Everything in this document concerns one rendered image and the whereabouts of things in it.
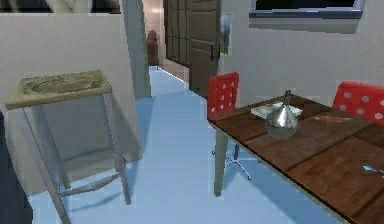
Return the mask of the small brown cabinet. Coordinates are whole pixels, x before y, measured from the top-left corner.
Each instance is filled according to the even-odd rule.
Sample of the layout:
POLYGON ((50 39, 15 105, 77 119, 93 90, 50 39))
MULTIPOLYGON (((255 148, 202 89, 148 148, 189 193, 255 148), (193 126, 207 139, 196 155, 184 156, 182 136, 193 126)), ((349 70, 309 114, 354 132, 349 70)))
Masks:
POLYGON ((158 43, 157 36, 154 30, 150 30, 147 35, 147 55, 148 55, 148 65, 149 66, 158 66, 158 43))

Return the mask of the red white-dotted chair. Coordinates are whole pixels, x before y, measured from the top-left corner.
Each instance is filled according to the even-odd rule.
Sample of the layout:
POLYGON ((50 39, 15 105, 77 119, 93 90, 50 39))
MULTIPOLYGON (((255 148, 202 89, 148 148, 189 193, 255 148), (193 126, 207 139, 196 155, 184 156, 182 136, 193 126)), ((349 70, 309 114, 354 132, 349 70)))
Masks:
POLYGON ((343 81, 332 107, 384 126, 384 87, 343 81))
MULTIPOLYGON (((215 76, 210 79, 207 98, 207 116, 232 111, 236 108, 238 84, 239 74, 237 72, 215 76)), ((229 162, 226 166, 236 164, 245 173, 247 179, 251 180, 251 175, 241 164, 242 161, 251 161, 251 158, 240 158, 239 152, 240 147, 235 145, 233 155, 227 157, 229 162)))

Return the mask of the brown pencil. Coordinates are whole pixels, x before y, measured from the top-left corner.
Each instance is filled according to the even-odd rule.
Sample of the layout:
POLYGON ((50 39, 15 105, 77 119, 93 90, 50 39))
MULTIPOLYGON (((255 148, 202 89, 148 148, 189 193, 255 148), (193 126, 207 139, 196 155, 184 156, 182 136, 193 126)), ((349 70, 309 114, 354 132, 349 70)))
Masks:
POLYGON ((316 121, 323 121, 327 123, 342 123, 342 122, 347 122, 352 120, 352 118, 348 118, 348 117, 335 117, 335 116, 315 116, 314 119, 316 121))

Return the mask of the small grey wall picture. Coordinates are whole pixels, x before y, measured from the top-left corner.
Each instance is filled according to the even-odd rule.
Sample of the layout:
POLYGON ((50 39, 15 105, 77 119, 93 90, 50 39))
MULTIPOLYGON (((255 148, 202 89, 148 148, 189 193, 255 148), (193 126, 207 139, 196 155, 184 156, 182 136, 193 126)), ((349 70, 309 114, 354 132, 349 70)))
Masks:
POLYGON ((220 41, 221 41, 221 52, 225 55, 229 54, 230 45, 230 31, 231 31, 231 15, 222 14, 220 18, 220 41))

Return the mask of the dark blue furniture edge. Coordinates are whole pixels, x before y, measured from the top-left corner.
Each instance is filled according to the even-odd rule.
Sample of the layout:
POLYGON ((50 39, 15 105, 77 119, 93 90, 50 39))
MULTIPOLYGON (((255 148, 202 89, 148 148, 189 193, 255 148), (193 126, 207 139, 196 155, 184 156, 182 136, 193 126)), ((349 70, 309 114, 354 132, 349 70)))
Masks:
POLYGON ((0 111, 0 224, 32 224, 33 210, 16 176, 0 111))

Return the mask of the dark glass-paned door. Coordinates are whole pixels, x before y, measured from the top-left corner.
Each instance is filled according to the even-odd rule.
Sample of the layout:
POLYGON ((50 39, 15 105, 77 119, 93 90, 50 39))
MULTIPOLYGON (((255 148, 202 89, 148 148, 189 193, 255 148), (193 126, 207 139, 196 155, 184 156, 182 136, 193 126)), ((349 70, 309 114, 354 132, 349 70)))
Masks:
POLYGON ((166 58, 189 67, 188 0, 163 0, 166 58))

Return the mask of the brown room door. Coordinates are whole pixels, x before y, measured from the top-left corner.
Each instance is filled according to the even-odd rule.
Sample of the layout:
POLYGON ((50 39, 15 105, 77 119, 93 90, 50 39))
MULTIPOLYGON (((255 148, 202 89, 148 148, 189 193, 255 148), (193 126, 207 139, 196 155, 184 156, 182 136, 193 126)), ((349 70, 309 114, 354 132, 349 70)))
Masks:
POLYGON ((189 88, 199 96, 208 96, 209 80, 217 75, 220 49, 221 0, 190 0, 188 13, 189 88), (210 46, 215 59, 210 60, 210 46))

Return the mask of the grey framed window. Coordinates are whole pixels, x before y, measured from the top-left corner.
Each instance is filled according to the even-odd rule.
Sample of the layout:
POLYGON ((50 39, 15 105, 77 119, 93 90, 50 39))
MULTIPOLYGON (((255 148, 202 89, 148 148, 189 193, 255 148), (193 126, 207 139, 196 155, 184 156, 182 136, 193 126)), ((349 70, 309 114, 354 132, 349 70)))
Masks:
POLYGON ((251 0, 250 18, 359 19, 366 0, 251 0))

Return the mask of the beige stool with grey legs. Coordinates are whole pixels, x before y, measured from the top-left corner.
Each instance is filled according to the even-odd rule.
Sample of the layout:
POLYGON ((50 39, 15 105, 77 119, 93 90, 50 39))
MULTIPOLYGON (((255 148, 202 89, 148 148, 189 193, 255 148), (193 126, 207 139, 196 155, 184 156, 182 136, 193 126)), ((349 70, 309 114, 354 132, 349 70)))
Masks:
POLYGON ((7 110, 16 112, 21 131, 26 139, 32 158, 37 165, 43 182, 48 190, 52 202, 56 208, 62 224, 71 224, 68 213, 62 199, 64 197, 97 191, 119 178, 122 182, 124 199, 127 204, 131 202, 129 187, 126 178, 127 160, 122 155, 117 137, 118 133, 114 127, 115 119, 112 104, 113 89, 104 74, 99 71, 88 71, 62 75, 51 75, 34 78, 24 78, 17 85, 5 103, 7 110), (78 153, 63 159, 53 139, 51 129, 48 125, 42 106, 50 103, 99 97, 101 110, 103 112, 104 125, 109 140, 107 149, 111 152, 116 173, 98 181, 73 188, 70 185, 64 164, 77 158, 103 152, 103 147, 86 147, 78 153), (41 122, 43 133, 46 136, 48 147, 52 153, 55 167, 48 167, 48 160, 33 131, 26 110, 30 108, 37 114, 41 122))

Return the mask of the brown wooden dining table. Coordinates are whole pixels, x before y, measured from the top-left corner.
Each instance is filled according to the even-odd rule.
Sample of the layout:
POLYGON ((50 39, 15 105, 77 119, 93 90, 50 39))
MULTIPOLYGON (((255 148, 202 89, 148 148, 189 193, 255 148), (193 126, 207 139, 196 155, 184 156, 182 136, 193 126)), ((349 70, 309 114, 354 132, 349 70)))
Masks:
POLYGON ((276 174, 348 224, 384 224, 384 126, 294 95, 302 110, 297 132, 271 137, 250 105, 208 117, 216 126, 214 194, 222 192, 227 143, 233 140, 276 174), (342 123, 315 116, 352 118, 342 123))

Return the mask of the dark framed wall picture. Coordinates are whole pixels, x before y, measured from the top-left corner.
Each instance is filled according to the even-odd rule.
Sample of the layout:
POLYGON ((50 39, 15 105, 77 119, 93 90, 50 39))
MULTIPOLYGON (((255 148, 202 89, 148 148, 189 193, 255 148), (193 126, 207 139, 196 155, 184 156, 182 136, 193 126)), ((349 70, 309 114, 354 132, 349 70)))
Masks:
POLYGON ((0 0, 0 13, 120 14, 119 0, 0 0))

